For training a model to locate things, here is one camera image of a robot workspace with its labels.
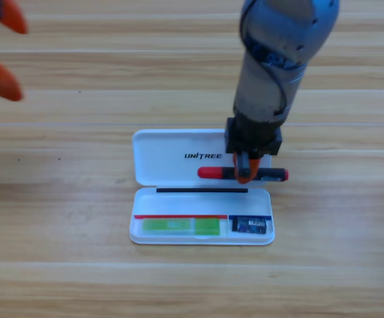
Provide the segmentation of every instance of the black strip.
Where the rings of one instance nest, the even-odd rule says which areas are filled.
[[[241,188],[222,188],[222,187],[158,187],[157,192],[216,192],[216,193],[247,193],[248,189]]]

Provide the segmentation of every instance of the wooden table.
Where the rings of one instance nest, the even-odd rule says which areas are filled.
[[[266,247],[139,246],[132,134],[220,128],[241,0],[22,0],[0,26],[0,318],[384,318],[384,0],[342,0],[267,187]]]

